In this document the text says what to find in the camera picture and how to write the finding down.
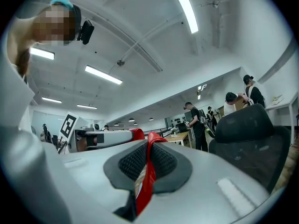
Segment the fluorescent light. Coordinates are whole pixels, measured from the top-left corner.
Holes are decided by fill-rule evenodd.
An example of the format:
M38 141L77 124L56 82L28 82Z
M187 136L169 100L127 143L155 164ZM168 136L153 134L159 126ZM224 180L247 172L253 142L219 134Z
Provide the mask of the fluorescent light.
M45 51L45 50L41 50L41 49L37 49L37 48L30 48L30 53L36 56L42 56L45 58L48 58L50 60L54 60L54 56L55 53L53 52L49 52L49 51Z
M116 78L112 77L111 75L108 75L108 74L106 74L106 73L104 73L102 71L99 71L99 70L97 70L97 69L95 69L95 68L93 68L93 67L91 67L89 65L87 65L85 67L85 71L87 71L89 73L92 73L92 74L94 74L96 76L102 77L102 78L104 78L106 80L112 81L112 82L114 82L116 84L121 84L122 83L121 80L116 79Z
M52 102L55 102L55 103L60 103L61 104L61 101L60 100L55 100L55 99L49 99L49 98L45 98L45 97L42 97L43 100L47 100L47 101L52 101Z
M197 26L197 22L190 1L189 0L178 0L178 1L181 4L182 9L186 15L191 33L197 32L198 26Z
M91 107L91 106L85 106L85 105L77 105L78 107L81 107L81 108L88 108L88 109L97 109L97 107Z

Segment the black and white marker board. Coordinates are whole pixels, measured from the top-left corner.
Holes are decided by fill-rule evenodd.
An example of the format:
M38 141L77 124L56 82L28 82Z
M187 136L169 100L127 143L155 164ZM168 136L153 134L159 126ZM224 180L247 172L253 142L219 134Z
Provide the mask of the black and white marker board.
M70 143L74 130L79 129L82 126L87 126L87 121L76 114L68 112L60 128L59 138L62 137Z

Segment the white table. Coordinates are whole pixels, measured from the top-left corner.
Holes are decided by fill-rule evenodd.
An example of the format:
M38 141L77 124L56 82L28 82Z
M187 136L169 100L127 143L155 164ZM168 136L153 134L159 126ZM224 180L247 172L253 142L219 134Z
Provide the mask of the white table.
M183 133L177 133L177 137L173 138L173 137L170 136L170 137L166 137L165 139L167 140L167 142L170 142L170 143L181 142L181 145L184 146L184 139L187 136L188 136L188 139L189 139L190 148L192 148L189 131L188 132L183 132Z
M293 118L293 107L292 104L295 102L295 100L298 98L298 92L296 92L294 95L290 95L285 97L280 103L277 105L272 105L269 107L266 107L266 111L270 110L277 110L281 108L289 108L290 111L290 118L291 118L291 144L294 144L295 142L295 122Z

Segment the black office chair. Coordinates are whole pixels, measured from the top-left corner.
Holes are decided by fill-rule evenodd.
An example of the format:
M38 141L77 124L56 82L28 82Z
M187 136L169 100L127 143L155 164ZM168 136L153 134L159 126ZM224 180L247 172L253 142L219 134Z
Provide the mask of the black office chair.
M179 132L180 133L183 133L183 132L187 132L188 130L187 130L187 127L186 127L186 125L185 125L185 123L181 123L181 124L179 124L178 125L178 129L179 129Z
M284 126L273 126L257 104L223 117L209 151L260 182L269 193L274 189L291 143Z
M58 136L57 135L53 135L52 142L55 145L56 150L57 150L58 149Z
M298 129L299 129L299 127L298 127L299 109L298 109L298 114L297 114L297 116L296 116L296 119L297 119L296 138L297 138L297 137L298 137Z

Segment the red strap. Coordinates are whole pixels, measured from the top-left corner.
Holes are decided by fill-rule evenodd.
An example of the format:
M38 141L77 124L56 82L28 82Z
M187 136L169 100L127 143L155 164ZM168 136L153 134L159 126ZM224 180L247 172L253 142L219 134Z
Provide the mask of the red strap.
M144 140L145 136L144 133L142 131L142 129L130 129L130 131L133 133L133 140Z
M142 182L142 187L138 198L136 199L137 204L137 215L139 215L146 205L150 202L151 195L153 193L154 182L156 180L156 174L153 163L150 160L151 147L155 142L167 142L166 139L162 138L155 132L150 132L148 135L148 149L147 149L147 163L145 177Z

